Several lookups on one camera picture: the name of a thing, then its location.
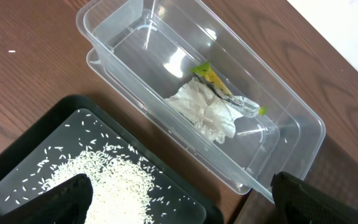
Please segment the pile of white rice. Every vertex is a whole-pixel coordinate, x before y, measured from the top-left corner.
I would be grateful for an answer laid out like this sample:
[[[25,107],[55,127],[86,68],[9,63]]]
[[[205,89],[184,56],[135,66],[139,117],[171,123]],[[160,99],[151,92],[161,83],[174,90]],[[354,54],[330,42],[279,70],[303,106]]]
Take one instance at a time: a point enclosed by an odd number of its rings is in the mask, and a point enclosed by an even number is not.
[[[90,110],[78,109],[0,180],[0,215],[87,175],[87,223],[203,223],[205,209]]]

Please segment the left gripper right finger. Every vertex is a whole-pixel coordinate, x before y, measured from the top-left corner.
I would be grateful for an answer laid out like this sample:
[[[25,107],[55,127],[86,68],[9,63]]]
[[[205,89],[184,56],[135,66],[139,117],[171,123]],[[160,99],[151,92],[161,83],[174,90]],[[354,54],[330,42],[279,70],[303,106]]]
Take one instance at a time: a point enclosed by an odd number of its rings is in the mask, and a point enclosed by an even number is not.
[[[272,178],[272,197],[281,223],[352,224],[358,211],[287,173]]]

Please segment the white tissue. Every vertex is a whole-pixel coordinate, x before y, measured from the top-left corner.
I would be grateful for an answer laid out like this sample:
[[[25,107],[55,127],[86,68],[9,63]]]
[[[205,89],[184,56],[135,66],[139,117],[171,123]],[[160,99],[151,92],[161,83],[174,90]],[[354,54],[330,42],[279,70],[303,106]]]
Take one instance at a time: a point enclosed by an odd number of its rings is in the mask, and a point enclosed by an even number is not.
[[[234,122],[242,117],[240,112],[195,77],[165,101],[210,141],[220,144],[225,142],[225,138],[234,137]]]

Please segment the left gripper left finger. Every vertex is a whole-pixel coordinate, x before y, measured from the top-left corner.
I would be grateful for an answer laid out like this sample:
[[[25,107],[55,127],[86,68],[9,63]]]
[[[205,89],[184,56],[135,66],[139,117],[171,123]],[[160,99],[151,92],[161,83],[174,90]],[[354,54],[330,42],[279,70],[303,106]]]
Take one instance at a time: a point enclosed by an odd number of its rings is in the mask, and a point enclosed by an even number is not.
[[[0,217],[0,224],[84,224],[93,199],[86,174],[78,174]]]

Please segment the yellow green snack wrapper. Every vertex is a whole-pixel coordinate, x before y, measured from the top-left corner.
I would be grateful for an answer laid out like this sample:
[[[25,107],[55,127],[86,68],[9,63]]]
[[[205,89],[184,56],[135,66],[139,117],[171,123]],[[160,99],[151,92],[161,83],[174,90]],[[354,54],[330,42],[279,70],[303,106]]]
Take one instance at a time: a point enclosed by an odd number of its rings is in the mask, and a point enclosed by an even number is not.
[[[260,106],[244,96],[233,95],[223,80],[213,70],[209,62],[190,68],[190,71],[194,73],[198,77],[198,80],[204,83],[216,96],[226,101],[243,116],[254,118],[256,116],[264,116],[267,114],[266,106]]]

